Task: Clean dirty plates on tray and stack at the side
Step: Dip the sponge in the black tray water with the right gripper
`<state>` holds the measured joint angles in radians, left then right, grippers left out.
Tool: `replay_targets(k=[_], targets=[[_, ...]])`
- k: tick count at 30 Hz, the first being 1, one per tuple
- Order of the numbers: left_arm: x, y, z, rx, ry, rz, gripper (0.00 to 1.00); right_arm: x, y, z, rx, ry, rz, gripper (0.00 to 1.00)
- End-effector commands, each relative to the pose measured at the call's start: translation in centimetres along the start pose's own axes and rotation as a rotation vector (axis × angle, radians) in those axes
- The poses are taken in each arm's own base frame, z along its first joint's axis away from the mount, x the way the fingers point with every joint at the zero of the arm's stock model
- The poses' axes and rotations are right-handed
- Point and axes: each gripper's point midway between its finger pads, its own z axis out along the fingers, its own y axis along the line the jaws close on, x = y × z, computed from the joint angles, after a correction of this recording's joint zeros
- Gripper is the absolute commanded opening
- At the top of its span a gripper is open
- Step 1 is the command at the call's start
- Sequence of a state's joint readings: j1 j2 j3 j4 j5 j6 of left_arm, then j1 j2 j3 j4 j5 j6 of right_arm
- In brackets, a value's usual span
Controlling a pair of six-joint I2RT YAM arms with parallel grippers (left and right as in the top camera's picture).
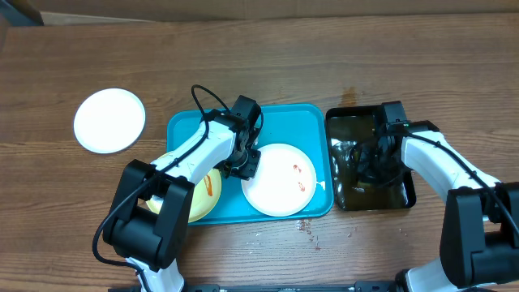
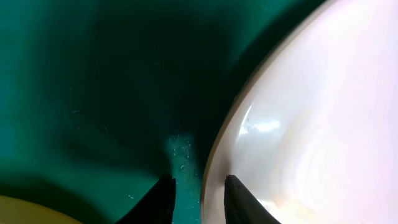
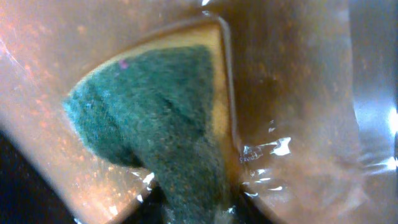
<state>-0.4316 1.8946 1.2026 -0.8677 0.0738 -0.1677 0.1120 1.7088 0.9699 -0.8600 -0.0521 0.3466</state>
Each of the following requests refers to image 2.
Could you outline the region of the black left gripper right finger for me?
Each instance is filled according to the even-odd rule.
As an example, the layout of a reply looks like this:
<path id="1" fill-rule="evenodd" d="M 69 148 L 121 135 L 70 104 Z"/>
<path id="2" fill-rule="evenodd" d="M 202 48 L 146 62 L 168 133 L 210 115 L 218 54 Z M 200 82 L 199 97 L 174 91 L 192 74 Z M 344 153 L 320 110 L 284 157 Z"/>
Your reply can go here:
<path id="1" fill-rule="evenodd" d="M 226 224 L 280 224 L 235 176 L 224 182 Z"/>

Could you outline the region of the white plate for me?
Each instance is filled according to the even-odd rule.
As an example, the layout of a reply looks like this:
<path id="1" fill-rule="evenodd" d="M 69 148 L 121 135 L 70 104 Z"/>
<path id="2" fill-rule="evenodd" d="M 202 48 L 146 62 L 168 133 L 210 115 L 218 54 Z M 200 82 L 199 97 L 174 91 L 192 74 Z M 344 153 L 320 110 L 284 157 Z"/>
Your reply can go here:
<path id="1" fill-rule="evenodd" d="M 281 223 L 397 222 L 397 1 L 326 1 L 261 63 L 211 149 L 203 223 L 235 175 Z"/>

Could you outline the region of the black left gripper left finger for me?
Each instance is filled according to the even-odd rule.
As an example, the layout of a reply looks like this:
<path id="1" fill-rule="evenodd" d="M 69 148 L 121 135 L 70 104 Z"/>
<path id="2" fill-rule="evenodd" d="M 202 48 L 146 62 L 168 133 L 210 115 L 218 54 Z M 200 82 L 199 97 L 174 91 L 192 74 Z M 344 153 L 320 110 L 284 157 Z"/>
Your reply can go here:
<path id="1" fill-rule="evenodd" d="M 176 199 L 176 180 L 161 177 L 116 224 L 171 224 Z"/>

